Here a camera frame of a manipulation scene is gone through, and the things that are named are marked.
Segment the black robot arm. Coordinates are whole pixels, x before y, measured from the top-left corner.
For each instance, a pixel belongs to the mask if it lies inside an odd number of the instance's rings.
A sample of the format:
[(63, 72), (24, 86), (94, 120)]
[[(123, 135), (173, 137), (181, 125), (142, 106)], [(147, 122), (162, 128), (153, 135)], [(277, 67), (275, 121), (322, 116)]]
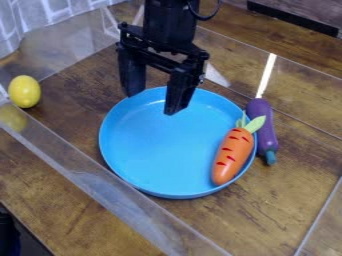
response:
[(199, 0), (145, 0), (143, 26), (122, 22), (116, 43), (120, 83), (129, 97), (146, 89), (146, 66), (170, 74), (165, 113), (174, 115), (191, 101), (205, 80), (209, 53), (194, 43)]

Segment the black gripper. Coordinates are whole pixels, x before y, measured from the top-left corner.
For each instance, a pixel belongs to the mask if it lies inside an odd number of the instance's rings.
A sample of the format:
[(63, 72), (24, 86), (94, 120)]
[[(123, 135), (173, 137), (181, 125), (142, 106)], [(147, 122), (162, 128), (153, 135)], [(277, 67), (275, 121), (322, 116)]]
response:
[(118, 65), (125, 94), (131, 97), (146, 89), (146, 65), (171, 73), (167, 82), (165, 114), (187, 108), (195, 89), (205, 81), (203, 67), (209, 53), (193, 40), (161, 42), (143, 28), (122, 23), (118, 42)]

